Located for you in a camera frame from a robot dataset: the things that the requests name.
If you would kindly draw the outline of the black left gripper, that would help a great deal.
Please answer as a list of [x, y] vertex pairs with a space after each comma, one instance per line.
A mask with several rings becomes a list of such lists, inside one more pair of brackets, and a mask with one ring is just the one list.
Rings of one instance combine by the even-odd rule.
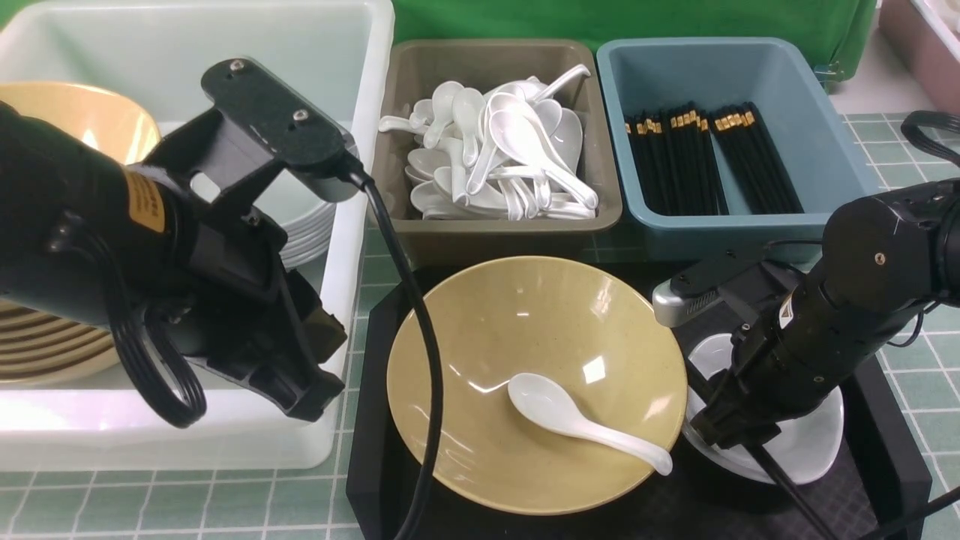
[[287, 172], [222, 113], [204, 112], [148, 154], [148, 178], [166, 189], [172, 266], [189, 292], [164, 294], [148, 324], [192, 365], [253, 391], [286, 416], [315, 422], [344, 384], [321, 364], [347, 338], [314, 287], [281, 261], [286, 232], [255, 206]]

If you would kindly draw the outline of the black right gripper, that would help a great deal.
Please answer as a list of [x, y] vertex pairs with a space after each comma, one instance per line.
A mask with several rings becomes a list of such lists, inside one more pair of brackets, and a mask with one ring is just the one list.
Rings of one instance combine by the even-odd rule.
[[923, 309], [923, 281], [819, 263], [750, 331], [691, 426], [710, 446], [762, 445], [827, 396]]

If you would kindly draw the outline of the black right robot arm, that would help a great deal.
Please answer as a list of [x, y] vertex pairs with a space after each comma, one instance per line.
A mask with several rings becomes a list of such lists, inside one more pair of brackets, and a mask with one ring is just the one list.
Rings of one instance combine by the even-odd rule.
[[958, 305], [958, 181], [854, 199], [827, 220], [822, 256], [748, 329], [691, 420], [710, 446], [762, 445], [816, 410], [930, 305]]

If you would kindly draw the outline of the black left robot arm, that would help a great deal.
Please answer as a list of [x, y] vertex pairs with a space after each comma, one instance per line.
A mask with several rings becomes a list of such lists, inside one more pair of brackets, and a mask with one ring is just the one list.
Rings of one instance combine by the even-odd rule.
[[176, 428], [205, 415], [205, 369], [315, 422], [344, 390], [321, 368], [347, 340], [317, 291], [281, 261], [285, 230], [255, 208], [295, 147], [329, 180], [347, 156], [329, 121], [217, 105], [133, 166], [2, 106], [2, 294], [107, 329], [148, 407]]

